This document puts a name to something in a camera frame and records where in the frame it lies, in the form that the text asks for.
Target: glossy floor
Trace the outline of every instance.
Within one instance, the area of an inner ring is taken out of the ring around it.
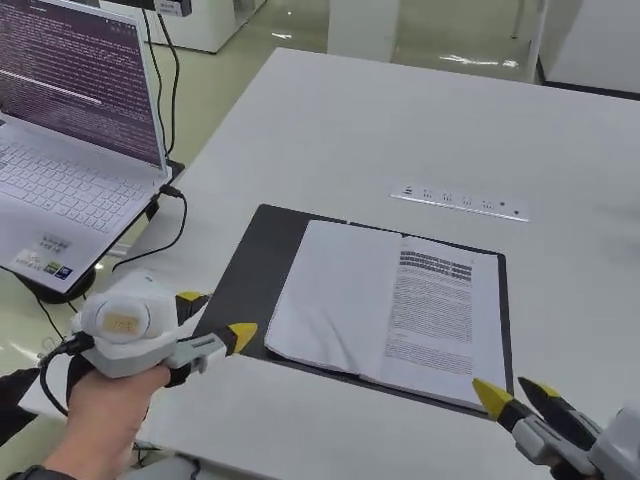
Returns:
[[[512,40],[516,0],[404,0],[393,61],[427,68],[507,79],[521,79],[528,42],[535,28],[535,6],[527,0],[519,40]],[[278,46],[326,52],[328,0],[268,0],[217,55],[181,51],[182,77],[177,108],[174,159],[189,164],[215,131],[251,79]],[[172,59],[157,48],[164,75],[172,74]],[[163,102],[168,115],[167,99]],[[135,240],[139,222],[125,237]],[[108,277],[112,259],[100,264],[94,289]],[[75,302],[81,307],[82,301]],[[0,374],[28,368],[55,342],[33,295],[11,275],[0,272]],[[48,307],[65,331],[70,307]],[[0,478],[38,463],[61,434],[59,423],[38,419],[0,449]]]

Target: white table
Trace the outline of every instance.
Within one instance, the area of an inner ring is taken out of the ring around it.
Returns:
[[[606,423],[640,396],[639,119],[617,99],[278,50],[180,180],[183,238],[138,265],[210,291],[265,202],[504,252],[515,372]],[[404,182],[509,195],[531,223],[389,198]],[[163,202],[131,253],[180,216]],[[240,356],[161,392],[140,436],[275,478],[549,478],[487,421]]]

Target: document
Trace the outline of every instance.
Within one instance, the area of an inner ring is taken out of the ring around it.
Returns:
[[[482,410],[473,378],[507,385],[498,257],[312,221],[265,344],[290,360]]]

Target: hand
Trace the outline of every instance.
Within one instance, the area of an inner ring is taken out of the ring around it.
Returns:
[[[89,373],[71,392],[65,437],[44,467],[77,480],[111,480],[121,474],[151,396],[169,380],[164,366],[116,380]]]

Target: laptop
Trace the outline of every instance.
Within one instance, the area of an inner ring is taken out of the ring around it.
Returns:
[[[65,293],[171,178],[132,18],[0,0],[0,265]]]

